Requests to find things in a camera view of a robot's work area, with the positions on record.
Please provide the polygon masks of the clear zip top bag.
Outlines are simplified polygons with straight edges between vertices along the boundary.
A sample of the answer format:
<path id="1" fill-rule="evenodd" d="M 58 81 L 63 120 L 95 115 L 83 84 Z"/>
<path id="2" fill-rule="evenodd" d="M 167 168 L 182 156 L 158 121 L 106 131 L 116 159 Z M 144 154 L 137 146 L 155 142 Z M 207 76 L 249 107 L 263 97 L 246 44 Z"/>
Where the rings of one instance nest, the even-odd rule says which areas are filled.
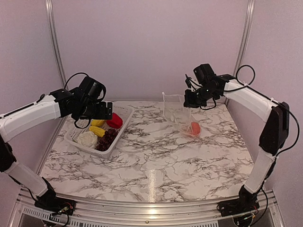
<path id="1" fill-rule="evenodd" d="M 162 92 L 162 97 L 163 116 L 165 120 L 180 133 L 190 136 L 188 133 L 190 124 L 191 122 L 197 122 L 197 120 L 193 117 L 191 109 L 184 107 L 184 97 L 182 95 L 167 95 L 164 92 Z"/>

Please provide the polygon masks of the white cauliflower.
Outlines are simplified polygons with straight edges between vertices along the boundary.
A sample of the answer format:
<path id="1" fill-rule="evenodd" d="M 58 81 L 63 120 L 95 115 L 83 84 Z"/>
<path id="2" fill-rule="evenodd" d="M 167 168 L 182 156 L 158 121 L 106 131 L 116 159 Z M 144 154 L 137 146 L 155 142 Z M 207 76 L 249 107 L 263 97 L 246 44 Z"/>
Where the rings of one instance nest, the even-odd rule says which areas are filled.
<path id="1" fill-rule="evenodd" d="M 87 131 L 84 133 L 81 133 L 77 138 L 77 143 L 88 147 L 88 148 L 95 148 L 98 143 L 98 137 L 91 131 Z"/>

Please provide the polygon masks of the red bell pepper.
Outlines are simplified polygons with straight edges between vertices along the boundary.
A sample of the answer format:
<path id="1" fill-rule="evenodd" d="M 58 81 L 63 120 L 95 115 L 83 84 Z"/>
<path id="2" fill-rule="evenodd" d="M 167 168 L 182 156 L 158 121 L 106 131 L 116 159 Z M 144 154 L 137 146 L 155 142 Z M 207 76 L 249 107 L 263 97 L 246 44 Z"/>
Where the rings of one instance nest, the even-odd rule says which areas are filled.
<path id="1" fill-rule="evenodd" d="M 120 129 L 123 126 L 122 118 L 116 113 L 112 113 L 112 119 L 106 120 L 106 123 L 109 127 L 112 127 L 114 129 Z"/>

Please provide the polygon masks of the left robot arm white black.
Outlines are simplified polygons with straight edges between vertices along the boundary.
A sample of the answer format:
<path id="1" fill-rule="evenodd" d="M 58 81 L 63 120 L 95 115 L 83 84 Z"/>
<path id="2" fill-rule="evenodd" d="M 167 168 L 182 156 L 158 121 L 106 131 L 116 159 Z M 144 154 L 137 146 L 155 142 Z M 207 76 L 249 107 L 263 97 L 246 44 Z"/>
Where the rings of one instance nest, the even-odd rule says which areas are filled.
<path id="1" fill-rule="evenodd" d="M 102 101 L 99 95 L 99 92 L 83 93 L 78 88 L 72 91 L 58 89 L 0 117 L 0 171 L 40 197 L 49 210 L 60 206 L 54 189 L 45 179 L 17 161 L 9 142 L 37 125 L 68 115 L 76 122 L 112 119 L 113 104 Z"/>

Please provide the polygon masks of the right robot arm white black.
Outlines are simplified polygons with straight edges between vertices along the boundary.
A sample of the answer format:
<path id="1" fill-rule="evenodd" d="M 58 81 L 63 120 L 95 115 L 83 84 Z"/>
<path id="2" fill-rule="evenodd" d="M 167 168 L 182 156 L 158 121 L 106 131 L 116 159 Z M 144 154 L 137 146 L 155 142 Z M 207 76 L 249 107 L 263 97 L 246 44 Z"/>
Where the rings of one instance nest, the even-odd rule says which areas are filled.
<path id="1" fill-rule="evenodd" d="M 254 90 L 229 74 L 197 77 L 198 82 L 186 76 L 185 107 L 206 108 L 207 101 L 224 96 L 244 106 L 264 123 L 258 142 L 258 156 L 245 184 L 239 191 L 234 207 L 244 212 L 253 204 L 254 197 L 271 175 L 278 153 L 282 151 L 289 135 L 289 105 Z"/>

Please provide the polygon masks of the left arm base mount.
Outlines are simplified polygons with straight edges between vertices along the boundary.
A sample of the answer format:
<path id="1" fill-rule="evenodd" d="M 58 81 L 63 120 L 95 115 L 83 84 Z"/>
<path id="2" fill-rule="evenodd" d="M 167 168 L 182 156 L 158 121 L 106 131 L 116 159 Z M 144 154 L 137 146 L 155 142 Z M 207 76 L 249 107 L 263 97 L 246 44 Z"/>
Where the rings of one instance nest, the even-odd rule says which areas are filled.
<path id="1" fill-rule="evenodd" d="M 74 212 L 76 201 L 57 197 L 54 190 L 48 189 L 42 196 L 37 196 L 35 206 L 44 210 L 51 211 L 53 215 L 68 214 Z"/>

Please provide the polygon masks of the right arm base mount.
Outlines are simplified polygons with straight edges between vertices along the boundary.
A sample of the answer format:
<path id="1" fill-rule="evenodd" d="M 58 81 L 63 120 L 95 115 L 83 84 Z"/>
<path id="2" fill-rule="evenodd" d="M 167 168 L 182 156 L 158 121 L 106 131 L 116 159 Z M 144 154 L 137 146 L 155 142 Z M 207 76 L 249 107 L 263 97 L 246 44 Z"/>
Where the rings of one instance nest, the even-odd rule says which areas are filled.
<path id="1" fill-rule="evenodd" d="M 237 215 L 259 208 L 257 193 L 250 193 L 246 190 L 239 192 L 237 199 L 221 201 L 217 204 L 217 210 L 222 217 Z"/>

